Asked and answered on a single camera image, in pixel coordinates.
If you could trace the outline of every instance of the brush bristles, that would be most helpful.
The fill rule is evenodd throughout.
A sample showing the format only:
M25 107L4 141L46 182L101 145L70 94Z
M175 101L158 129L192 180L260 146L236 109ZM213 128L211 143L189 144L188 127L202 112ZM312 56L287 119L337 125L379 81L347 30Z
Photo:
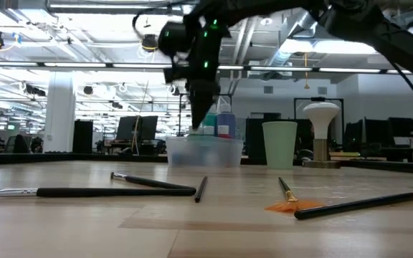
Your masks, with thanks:
M296 211L325 206L317 201L280 202L265 208L266 211L276 211L294 214Z

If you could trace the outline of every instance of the pillar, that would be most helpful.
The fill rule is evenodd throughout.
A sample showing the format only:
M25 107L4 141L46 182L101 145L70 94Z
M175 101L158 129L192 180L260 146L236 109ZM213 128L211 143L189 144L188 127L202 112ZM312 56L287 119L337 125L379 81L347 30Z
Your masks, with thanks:
M73 72L50 72L44 152L72 151L76 87Z

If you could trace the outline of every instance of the robot mount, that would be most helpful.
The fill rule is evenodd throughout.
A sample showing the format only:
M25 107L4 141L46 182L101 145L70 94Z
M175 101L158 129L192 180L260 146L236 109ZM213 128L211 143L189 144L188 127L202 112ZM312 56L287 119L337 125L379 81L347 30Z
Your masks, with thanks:
M324 0L201 0L182 23L169 21L158 38L159 49L172 60L172 68L164 70L166 82L187 80L194 129L219 94L216 73L221 40L230 37L228 27L247 17L298 7L333 36L372 46L392 65L413 73L413 34L388 21L373 0L330 0L328 5ZM189 65L180 64L180 52L189 53Z

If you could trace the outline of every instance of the wooden tabletop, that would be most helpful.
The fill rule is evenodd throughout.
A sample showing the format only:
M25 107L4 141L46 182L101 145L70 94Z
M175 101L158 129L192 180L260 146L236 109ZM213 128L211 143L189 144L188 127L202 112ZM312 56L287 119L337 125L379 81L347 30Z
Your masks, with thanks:
M413 174L342 168L271 171L70 161L0 166L0 188L142 187L110 172L197 187L191 197L0 199L0 258L413 257L413 202L307 221L264 211L283 195L326 204L413 191Z

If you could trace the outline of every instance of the desk lamp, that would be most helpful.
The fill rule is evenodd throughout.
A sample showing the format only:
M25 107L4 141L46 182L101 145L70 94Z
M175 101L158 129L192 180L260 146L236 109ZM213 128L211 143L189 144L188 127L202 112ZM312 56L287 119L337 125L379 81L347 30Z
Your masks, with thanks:
M328 155L328 127L340 108L329 102L318 102L304 108L304 114L313 125L313 161L304 161L308 168L340 168L340 163L330 161Z

